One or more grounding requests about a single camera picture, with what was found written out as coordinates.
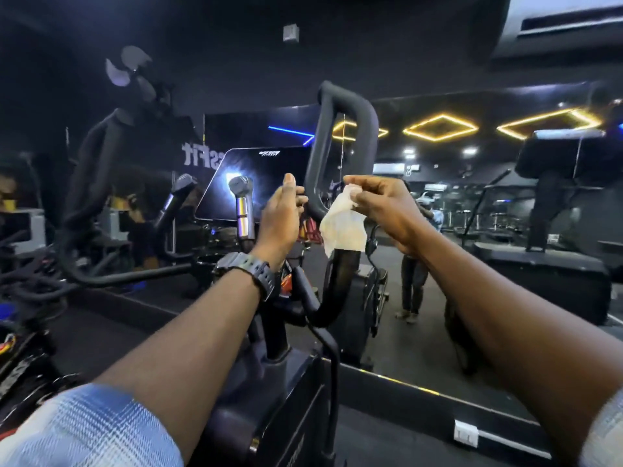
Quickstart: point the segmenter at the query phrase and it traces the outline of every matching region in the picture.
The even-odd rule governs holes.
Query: console screen
[[[311,148],[231,149],[225,154],[195,211],[195,218],[212,221],[235,221],[236,199],[229,181],[239,175],[253,180],[253,218],[260,221],[270,197],[291,173],[302,185]]]

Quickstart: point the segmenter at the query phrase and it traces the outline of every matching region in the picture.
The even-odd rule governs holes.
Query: yellow led light
[[[579,121],[582,121],[584,123],[583,125],[575,127],[574,129],[590,129],[592,127],[601,126],[602,124],[602,121],[598,117],[596,117],[595,115],[591,113],[588,113],[588,111],[585,111],[579,108],[567,108],[567,109],[559,109],[558,111],[551,111],[550,113],[539,114],[537,116],[526,117],[524,119],[519,119],[518,121],[514,121],[512,123],[507,123],[505,125],[498,126],[497,130],[503,134],[506,134],[507,136],[510,136],[511,138],[515,138],[518,140],[526,140],[529,137],[527,134],[519,133],[518,131],[515,131],[514,129],[512,129],[512,127],[528,125],[530,123],[541,121],[541,119],[548,119],[550,117],[565,116],[565,115],[572,116],[573,118]]]
[[[354,138],[346,135],[346,127],[354,126],[357,127],[357,123],[353,121],[340,121],[337,125],[333,126],[333,139],[339,140],[354,140]],[[379,128],[379,138],[386,136],[389,131],[387,129]]]
[[[441,136],[431,136],[430,134],[417,132],[416,129],[425,125],[429,125],[431,123],[436,123],[438,121],[449,121],[450,123],[454,123],[455,125],[464,126],[465,129],[460,129],[459,131],[455,131],[454,133],[447,133]],[[457,138],[459,136],[466,136],[467,134],[473,134],[478,131],[479,127],[473,123],[470,123],[464,119],[461,119],[456,116],[452,116],[451,114],[438,114],[432,118],[426,119],[421,123],[417,123],[415,125],[411,125],[402,130],[403,134],[407,136],[415,136],[416,138],[430,140],[431,142],[439,142],[441,140],[448,140],[452,138]]]

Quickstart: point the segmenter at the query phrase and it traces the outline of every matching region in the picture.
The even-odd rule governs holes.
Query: cleaning wipe
[[[349,184],[344,187],[320,223],[320,235],[327,257],[331,257],[334,249],[361,252],[366,250],[368,235],[363,226],[366,217],[353,210],[355,203],[351,199],[357,193],[361,193],[359,185]]]

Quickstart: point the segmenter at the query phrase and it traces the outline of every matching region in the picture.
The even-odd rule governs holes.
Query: blue led light
[[[282,133],[296,134],[298,136],[305,136],[307,140],[303,143],[304,146],[309,144],[313,139],[314,135],[310,133],[303,133],[301,131],[294,131],[293,129],[285,129],[283,127],[269,126],[269,129],[273,131],[281,131]]]

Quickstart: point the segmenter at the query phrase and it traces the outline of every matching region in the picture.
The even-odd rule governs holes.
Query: wristwatch
[[[220,277],[234,268],[250,274],[262,292],[262,301],[268,301],[275,290],[275,274],[270,270],[268,263],[243,252],[230,252],[217,262],[214,274]]]

